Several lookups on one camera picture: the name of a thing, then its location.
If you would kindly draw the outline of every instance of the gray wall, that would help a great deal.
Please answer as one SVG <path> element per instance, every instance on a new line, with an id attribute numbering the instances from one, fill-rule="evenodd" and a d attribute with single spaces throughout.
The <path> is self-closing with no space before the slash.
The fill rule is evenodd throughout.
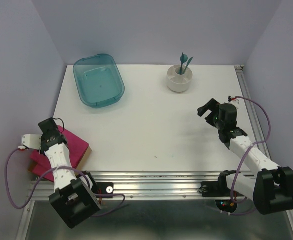
<path id="1" fill-rule="evenodd" d="M 293 169 L 293 0 L 284 0 L 244 68 L 251 97 L 272 122 L 272 159 Z M 259 112 L 264 132 L 267 122 Z"/>
<path id="2" fill-rule="evenodd" d="M 14 209 L 5 191 L 4 165 L 21 135 L 40 133 L 60 90 L 64 63 L 30 0 L 0 0 L 0 240 L 15 239 L 23 210 Z M 30 175 L 27 153 L 9 165 L 14 199 L 26 200 Z"/>
<path id="3" fill-rule="evenodd" d="M 99 53 L 118 64 L 244 64 L 280 0 L 33 0 L 68 64 Z"/>

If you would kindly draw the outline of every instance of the teal utensil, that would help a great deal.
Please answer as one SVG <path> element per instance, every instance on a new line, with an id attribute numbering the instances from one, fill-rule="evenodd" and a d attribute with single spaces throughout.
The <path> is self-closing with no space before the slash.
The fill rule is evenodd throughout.
<path id="1" fill-rule="evenodd" d="M 187 62 L 187 64 L 186 64 L 186 67 L 185 67 L 184 72 L 182 73 L 182 75 L 186 73 L 187 68 L 188 68 L 188 66 L 190 65 L 190 63 L 192 62 L 192 59 L 193 59 L 193 58 L 194 58 L 194 57 L 191 57 L 191 58 L 188 60 L 188 62 Z"/>
<path id="2" fill-rule="evenodd" d="M 181 61 L 180 75 L 182 75 L 183 64 L 185 64 L 188 61 L 188 55 L 185 55 L 182 52 L 182 56 L 180 57 L 180 61 Z"/>

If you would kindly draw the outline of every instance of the white container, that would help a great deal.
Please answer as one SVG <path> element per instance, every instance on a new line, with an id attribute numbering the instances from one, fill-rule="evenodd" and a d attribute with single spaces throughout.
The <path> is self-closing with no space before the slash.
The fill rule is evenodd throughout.
<path id="1" fill-rule="evenodd" d="M 174 65 L 167 71 L 167 86 L 173 92 L 182 93 L 189 89 L 193 77 L 192 70 L 187 68 L 185 74 L 180 75 L 181 65 Z"/>

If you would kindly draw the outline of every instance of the white table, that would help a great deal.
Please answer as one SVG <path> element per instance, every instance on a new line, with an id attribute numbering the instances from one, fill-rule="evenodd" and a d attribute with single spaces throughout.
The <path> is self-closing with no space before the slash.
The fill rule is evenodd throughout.
<path id="1" fill-rule="evenodd" d="M 234 66 L 192 65 L 193 82 L 184 93 L 166 86 L 169 67 L 118 65 L 125 85 L 122 99 L 94 109 L 81 102 L 73 66 L 67 66 L 54 117 L 90 144 L 84 170 L 210 172 L 238 167 L 240 159 L 220 142 L 218 130 L 197 115 L 211 98 L 223 103 L 228 96 L 242 96 Z M 238 125 L 255 140 L 243 102 Z"/>

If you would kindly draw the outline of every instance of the teal container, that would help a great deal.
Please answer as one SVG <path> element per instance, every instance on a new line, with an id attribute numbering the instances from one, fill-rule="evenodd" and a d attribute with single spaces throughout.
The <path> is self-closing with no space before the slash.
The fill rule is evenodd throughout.
<path id="1" fill-rule="evenodd" d="M 83 58 L 73 67 L 81 101 L 99 109 L 117 103 L 125 93 L 125 85 L 113 57 L 108 54 Z"/>

